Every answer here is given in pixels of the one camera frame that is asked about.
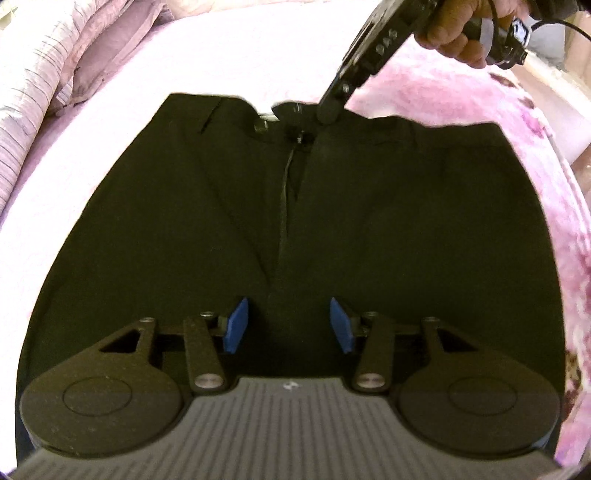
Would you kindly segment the black trousers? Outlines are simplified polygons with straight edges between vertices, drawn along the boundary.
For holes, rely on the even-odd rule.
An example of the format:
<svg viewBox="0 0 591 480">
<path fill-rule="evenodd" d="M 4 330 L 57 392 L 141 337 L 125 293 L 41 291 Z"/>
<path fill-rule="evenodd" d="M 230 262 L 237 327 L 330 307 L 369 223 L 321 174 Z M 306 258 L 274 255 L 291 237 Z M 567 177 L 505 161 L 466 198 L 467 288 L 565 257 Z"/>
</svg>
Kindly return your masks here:
<svg viewBox="0 0 591 480">
<path fill-rule="evenodd" d="M 113 164 L 34 307 L 16 387 L 16 479 L 532 479 L 548 444 L 449 454 L 384 396 L 346 385 L 332 298 L 400 323 L 437 317 L 564 384 L 562 299 L 538 195 L 494 124 L 427 128 L 283 103 L 171 95 Z M 129 324 L 178 326 L 249 299 L 225 368 L 160 438 L 83 458 L 37 448 L 33 380 Z"/>
</svg>

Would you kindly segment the pink rose blanket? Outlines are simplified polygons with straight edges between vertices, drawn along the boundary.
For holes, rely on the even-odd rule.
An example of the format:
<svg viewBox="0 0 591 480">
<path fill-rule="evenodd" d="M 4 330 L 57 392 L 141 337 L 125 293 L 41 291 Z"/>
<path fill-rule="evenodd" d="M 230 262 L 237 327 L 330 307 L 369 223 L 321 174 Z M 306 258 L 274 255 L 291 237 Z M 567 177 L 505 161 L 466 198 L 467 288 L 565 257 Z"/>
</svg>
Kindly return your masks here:
<svg viewBox="0 0 591 480">
<path fill-rule="evenodd" d="M 16 467 L 15 391 L 36 299 L 88 199 L 124 149 L 172 93 L 233 95 L 259 112 L 279 101 L 314 102 L 331 83 L 363 23 L 329 4 L 273 5 L 207 13 L 154 29 L 87 102 L 37 137 L 17 194 L 1 218 L 1 469 Z M 570 164 L 590 141 L 590 119 L 546 119 L 528 106 L 533 77 L 472 70 L 408 42 L 353 95 L 370 118 L 400 115 L 430 126 L 492 121 L 522 157 L 559 246 L 567 316 L 584 315 L 586 200 Z"/>
</svg>

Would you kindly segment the mauve pillow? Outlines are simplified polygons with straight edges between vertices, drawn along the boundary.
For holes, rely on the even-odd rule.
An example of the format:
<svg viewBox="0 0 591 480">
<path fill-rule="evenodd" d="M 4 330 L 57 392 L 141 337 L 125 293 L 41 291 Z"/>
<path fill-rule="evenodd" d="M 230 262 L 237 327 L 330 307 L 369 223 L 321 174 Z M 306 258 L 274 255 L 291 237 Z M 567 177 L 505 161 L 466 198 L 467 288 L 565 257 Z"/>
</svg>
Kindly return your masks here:
<svg viewBox="0 0 591 480">
<path fill-rule="evenodd" d="M 105 2 L 66 56 L 48 113 L 61 115 L 91 98 L 153 26 L 171 19 L 163 1 Z"/>
</svg>

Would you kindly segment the lilac striped folded quilt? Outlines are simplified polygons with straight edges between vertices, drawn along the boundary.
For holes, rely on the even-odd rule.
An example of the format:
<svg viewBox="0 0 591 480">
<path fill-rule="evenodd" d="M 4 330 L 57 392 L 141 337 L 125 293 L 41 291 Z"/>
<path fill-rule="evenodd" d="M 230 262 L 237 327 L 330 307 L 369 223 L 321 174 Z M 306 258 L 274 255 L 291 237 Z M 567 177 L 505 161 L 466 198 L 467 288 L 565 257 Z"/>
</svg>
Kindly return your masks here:
<svg viewBox="0 0 591 480">
<path fill-rule="evenodd" d="M 6 207 L 66 56 L 107 1 L 24 1 L 1 33 L 1 206 Z"/>
</svg>

